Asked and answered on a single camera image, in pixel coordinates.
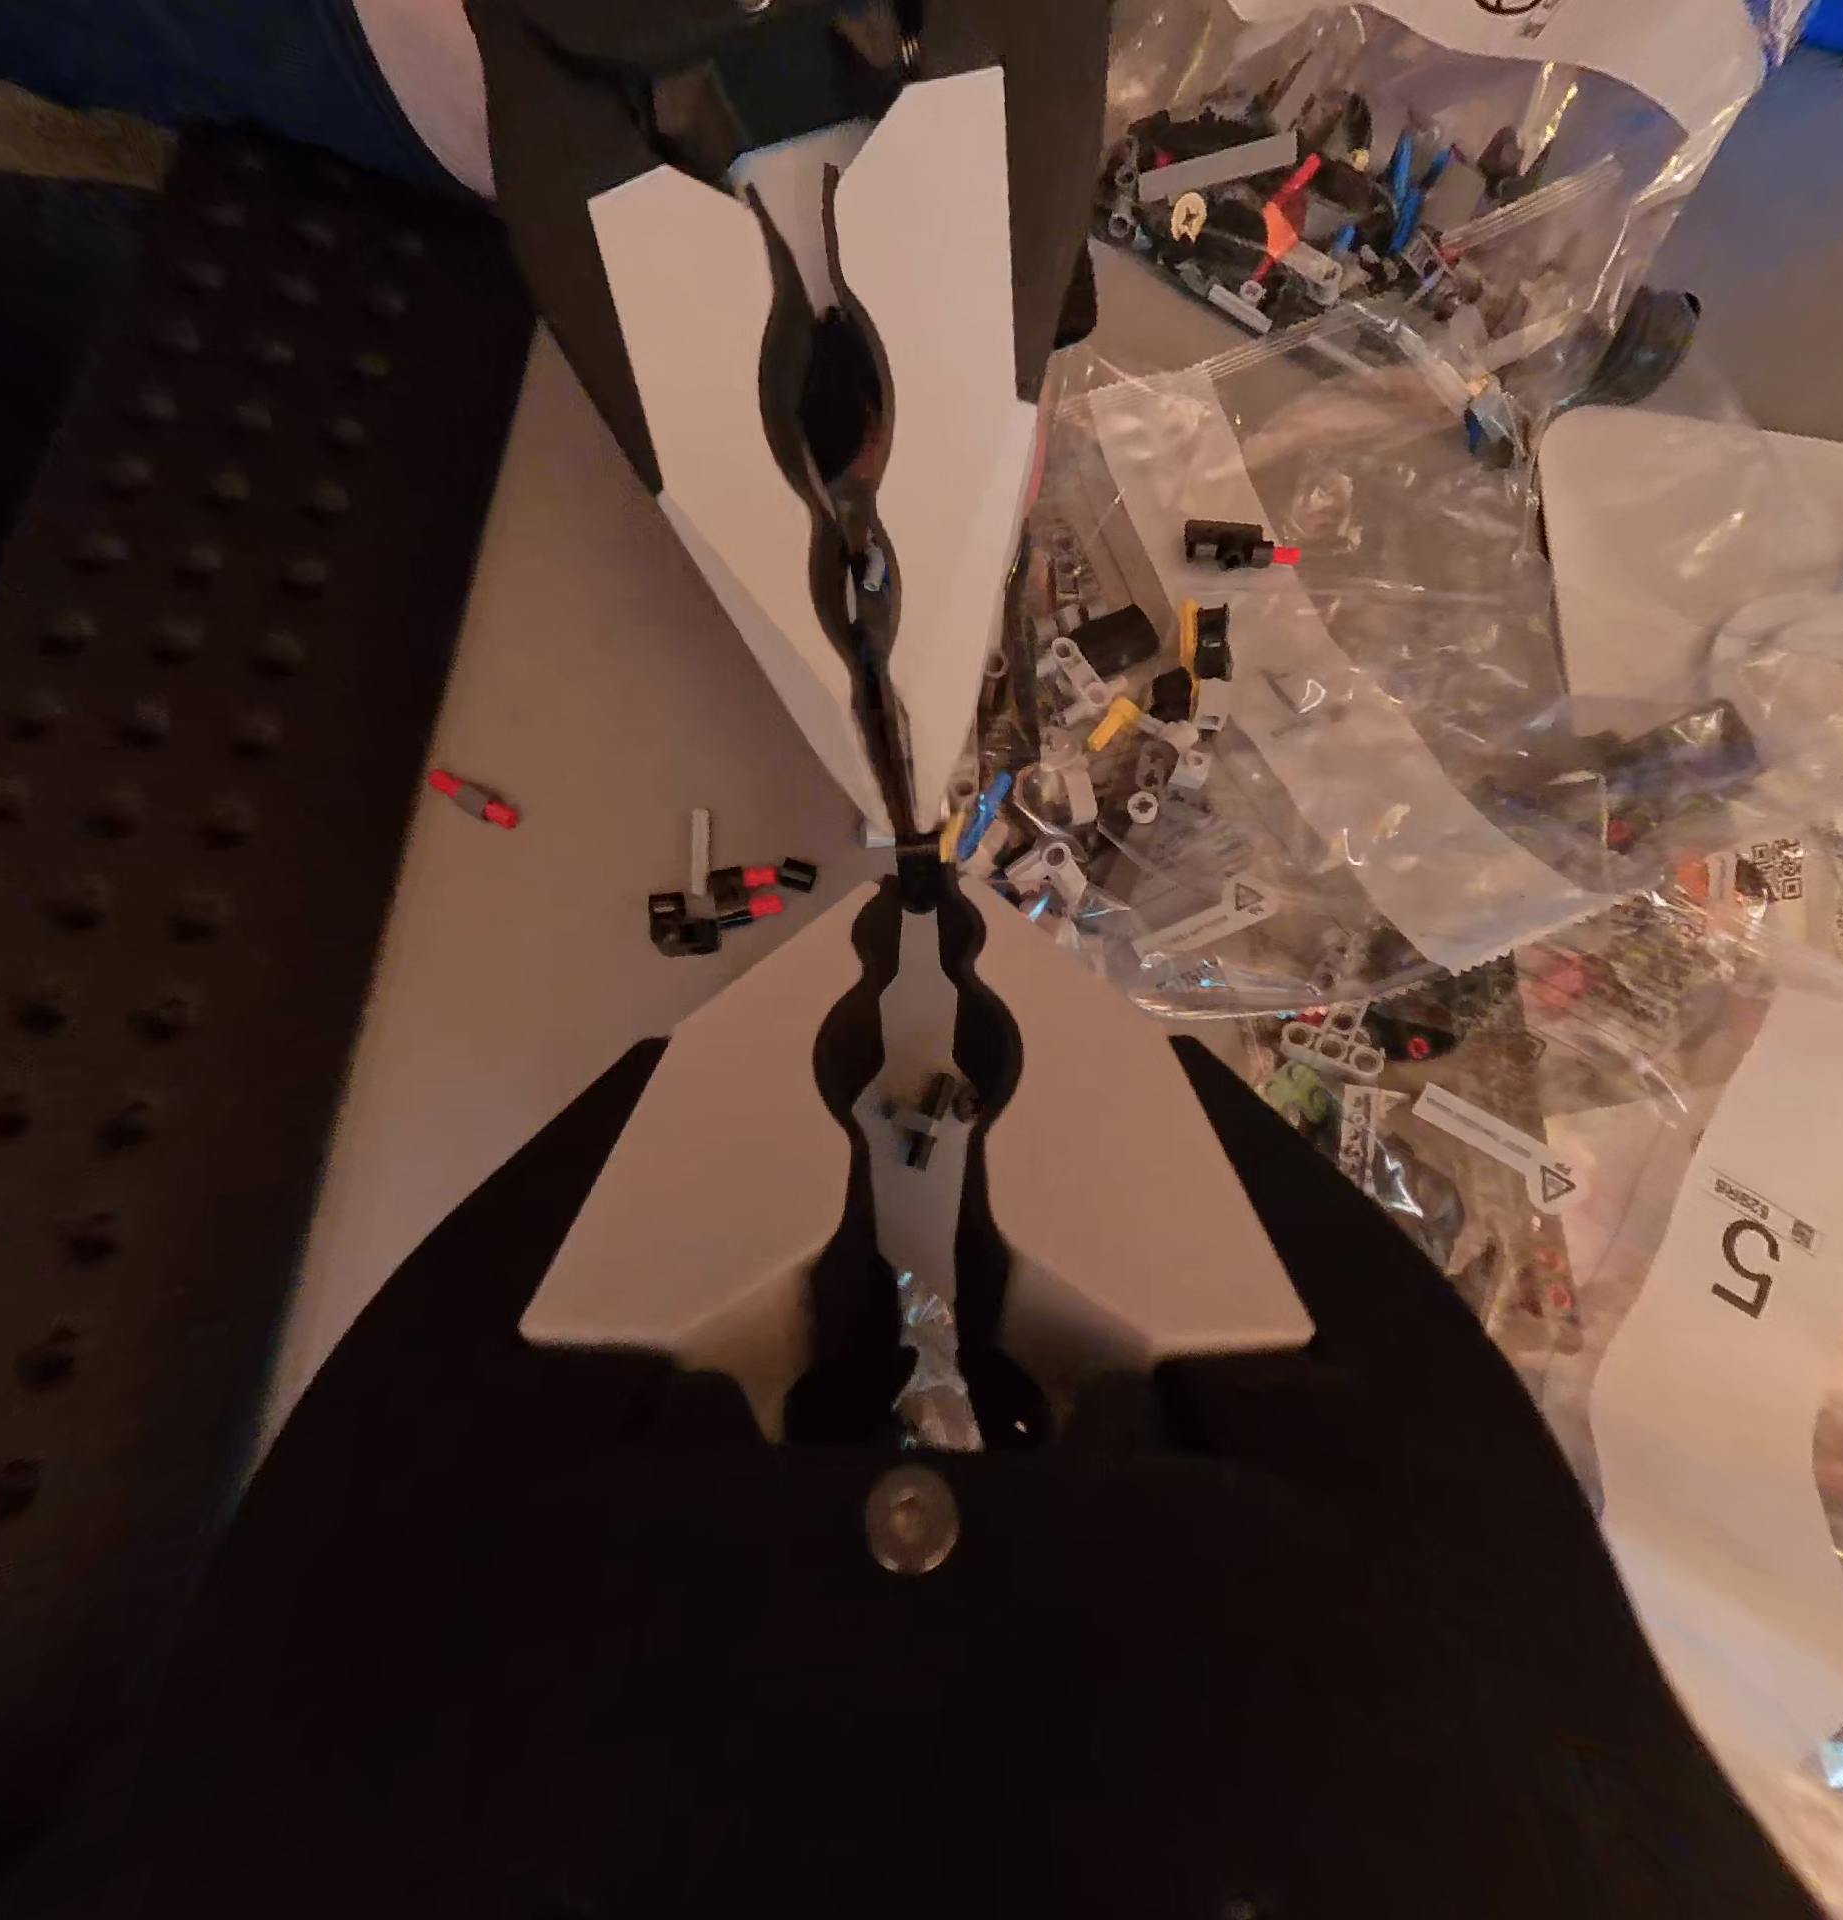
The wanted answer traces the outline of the numbered clear plastic bag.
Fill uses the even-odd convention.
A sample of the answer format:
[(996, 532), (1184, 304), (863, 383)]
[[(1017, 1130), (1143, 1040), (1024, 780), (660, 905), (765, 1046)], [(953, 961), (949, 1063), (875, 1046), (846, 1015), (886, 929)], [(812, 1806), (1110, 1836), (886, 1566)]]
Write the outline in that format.
[(1843, 1568), (1815, 1484), (1843, 1349), (1843, 1003), (1777, 987), (1591, 1385), (1602, 1533), (1738, 1783), (1843, 1726)]

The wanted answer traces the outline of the empty clear plastic bag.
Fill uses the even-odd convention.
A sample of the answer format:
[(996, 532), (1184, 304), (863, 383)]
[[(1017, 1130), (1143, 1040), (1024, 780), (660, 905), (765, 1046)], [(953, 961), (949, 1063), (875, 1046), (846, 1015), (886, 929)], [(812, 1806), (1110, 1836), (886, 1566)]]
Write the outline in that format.
[(1043, 491), (1122, 503), (1164, 590), (1190, 586), (1184, 519), (1299, 546), (1245, 590), (1241, 724), (1428, 978), (1478, 969), (1462, 860), (1508, 842), (1462, 802), (1449, 735), (1563, 697), (1526, 466), (1480, 464), (1419, 368), (1299, 352), (1134, 368), (1075, 345), (1048, 427)]

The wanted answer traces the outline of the person's left hand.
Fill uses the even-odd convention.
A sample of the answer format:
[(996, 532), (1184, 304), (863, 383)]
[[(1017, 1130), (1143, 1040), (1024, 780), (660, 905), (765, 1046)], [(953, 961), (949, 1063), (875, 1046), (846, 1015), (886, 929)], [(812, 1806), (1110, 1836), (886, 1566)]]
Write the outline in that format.
[(483, 64), (463, 2), (353, 2), (367, 51), (430, 156), (479, 199), (495, 196)]

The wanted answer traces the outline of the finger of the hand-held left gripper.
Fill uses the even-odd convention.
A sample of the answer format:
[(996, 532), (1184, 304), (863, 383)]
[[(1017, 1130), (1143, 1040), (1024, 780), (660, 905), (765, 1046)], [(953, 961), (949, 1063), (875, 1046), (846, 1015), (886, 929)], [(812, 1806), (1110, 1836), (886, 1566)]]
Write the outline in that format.
[(653, 164), (590, 196), (656, 508), (863, 823), (892, 836), (863, 724), (865, 575), (798, 422), (806, 283), (752, 199)]
[(911, 81), (835, 183), (846, 293), (890, 392), (879, 519), (917, 825), (940, 817), (999, 634), (1037, 455), (1017, 384), (1003, 69)]

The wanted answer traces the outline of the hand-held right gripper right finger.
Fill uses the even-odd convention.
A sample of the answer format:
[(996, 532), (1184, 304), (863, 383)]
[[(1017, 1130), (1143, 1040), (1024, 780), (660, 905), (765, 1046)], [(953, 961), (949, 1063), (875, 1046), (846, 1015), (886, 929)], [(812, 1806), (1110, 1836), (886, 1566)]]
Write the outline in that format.
[(1110, 1373), (1294, 1354), (1316, 1320), (1163, 1021), (984, 887), (937, 887), (976, 1092), (953, 1226), (980, 1442), (1043, 1442)]

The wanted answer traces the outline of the black perforated board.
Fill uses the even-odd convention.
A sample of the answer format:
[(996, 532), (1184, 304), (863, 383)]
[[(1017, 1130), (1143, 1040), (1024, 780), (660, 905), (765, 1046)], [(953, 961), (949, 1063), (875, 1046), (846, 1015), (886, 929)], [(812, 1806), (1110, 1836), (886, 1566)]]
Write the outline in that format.
[(517, 418), (498, 225), (189, 135), (0, 575), (0, 1752), (256, 1419)]

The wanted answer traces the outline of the black round object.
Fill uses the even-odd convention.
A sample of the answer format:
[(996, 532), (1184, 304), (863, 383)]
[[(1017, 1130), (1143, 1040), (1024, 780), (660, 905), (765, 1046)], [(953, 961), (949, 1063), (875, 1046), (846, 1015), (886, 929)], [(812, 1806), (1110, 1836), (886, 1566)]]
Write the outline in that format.
[(1701, 297), (1673, 287), (1637, 287), (1613, 326), (1591, 383), (1585, 406), (1637, 406), (1685, 360), (1701, 324)]

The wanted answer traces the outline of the scattered loose lego pieces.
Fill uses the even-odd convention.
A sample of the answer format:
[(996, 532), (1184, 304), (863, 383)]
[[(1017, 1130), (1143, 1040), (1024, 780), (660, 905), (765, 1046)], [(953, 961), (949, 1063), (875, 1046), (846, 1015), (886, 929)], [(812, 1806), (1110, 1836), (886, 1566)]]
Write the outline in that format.
[[(806, 898), (820, 884), (820, 866), (806, 857), (777, 860), (718, 860), (714, 811), (689, 811), (689, 872), (680, 887), (651, 891), (651, 945), (660, 954), (718, 954), (730, 931), (765, 926), (786, 907), (786, 898)], [(925, 1173), (949, 1137), (949, 1124), (980, 1117), (980, 1092), (957, 1071), (934, 1071), (917, 1101), (883, 1101), (900, 1164)]]

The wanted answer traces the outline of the sealed bags with dark parts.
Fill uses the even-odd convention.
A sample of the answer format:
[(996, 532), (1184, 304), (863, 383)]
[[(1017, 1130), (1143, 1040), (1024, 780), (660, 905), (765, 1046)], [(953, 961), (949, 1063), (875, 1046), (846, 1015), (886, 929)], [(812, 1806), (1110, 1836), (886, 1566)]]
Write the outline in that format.
[(1260, 1099), (1455, 1287), (1516, 1357), (1580, 1357), (1576, 1196), (1539, 1117), (1508, 954), (1427, 987), (1262, 1021)]

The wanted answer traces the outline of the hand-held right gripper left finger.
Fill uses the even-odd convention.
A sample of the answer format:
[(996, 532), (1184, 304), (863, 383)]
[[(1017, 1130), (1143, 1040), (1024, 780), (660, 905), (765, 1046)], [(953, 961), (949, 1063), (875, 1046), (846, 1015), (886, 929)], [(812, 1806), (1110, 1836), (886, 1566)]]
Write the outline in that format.
[(740, 1382), (795, 1442), (892, 1434), (900, 1299), (857, 1101), (886, 1065), (900, 887), (857, 884), (660, 1046), (519, 1333)]

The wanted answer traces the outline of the clear bag long dark parts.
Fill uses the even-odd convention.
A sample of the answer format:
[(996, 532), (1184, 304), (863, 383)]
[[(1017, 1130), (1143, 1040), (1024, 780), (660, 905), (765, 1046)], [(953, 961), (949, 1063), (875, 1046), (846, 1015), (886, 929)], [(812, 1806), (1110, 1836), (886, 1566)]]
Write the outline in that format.
[(1114, 2), (1093, 236), (1256, 352), (1580, 407), (1797, 2)]

